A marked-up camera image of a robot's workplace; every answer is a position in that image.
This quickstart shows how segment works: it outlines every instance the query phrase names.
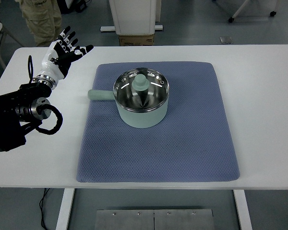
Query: white robotic hand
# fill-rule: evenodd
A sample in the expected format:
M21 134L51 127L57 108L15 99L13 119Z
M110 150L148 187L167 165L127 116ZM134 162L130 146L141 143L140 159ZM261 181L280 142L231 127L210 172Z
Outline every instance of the white robotic hand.
M70 26L65 28L57 40L50 44L43 58L41 71L32 79L32 82L46 84L54 90L59 80L66 77L71 63L82 58L94 48L92 45L74 47L78 39L76 38L70 42L76 34L73 31L67 36L70 29Z

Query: person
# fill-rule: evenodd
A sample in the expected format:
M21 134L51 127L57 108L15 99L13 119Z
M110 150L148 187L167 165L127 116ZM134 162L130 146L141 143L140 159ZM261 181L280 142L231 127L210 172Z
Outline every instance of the person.
M49 46L62 32L57 0L15 0L25 18L36 46Z

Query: mint green pot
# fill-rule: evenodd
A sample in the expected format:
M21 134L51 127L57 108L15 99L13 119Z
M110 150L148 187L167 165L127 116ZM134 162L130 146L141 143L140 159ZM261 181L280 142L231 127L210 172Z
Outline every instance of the mint green pot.
M169 84L158 71L131 69L116 80L113 91L90 90L90 100L115 100L122 120L135 128L155 126L167 114Z

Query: blue mat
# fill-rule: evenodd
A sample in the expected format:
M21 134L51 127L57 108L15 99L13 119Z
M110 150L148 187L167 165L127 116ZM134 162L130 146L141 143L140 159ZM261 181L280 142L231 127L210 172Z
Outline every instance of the blue mat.
M223 101L210 63L100 65L93 89L112 90L133 68L151 68L169 82L168 112L138 129L120 118L115 101L91 101L80 150L79 182L211 182L239 178Z

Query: gray floor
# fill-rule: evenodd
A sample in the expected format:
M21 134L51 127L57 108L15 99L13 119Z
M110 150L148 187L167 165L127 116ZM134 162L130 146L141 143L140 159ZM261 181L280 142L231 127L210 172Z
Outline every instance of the gray floor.
M268 15L276 0L251 0L229 24L229 17L242 3L243 0L164 0L160 22L164 31L156 32L155 45L222 45L220 36L231 36L237 45L288 44L288 0L280 1L275 17ZM35 45L16 2L2 1L0 19L25 46ZM77 32L80 45L119 45L115 33L99 31L100 26L113 25L107 0L92 0L82 13L63 15L62 27L67 25ZM19 47L7 37L2 53L6 63ZM0 230L42 229L38 206L42 194L43 189L0 188ZM51 230L56 226L62 194L62 189L53 189L45 202L45 221ZM175 190L77 190L69 229L94 229L97 209L117 207L210 207L217 210L216 229L239 229L232 194L209 191L205 195L204 198L203 192ZM288 230L288 191L246 191L246 197L254 230Z

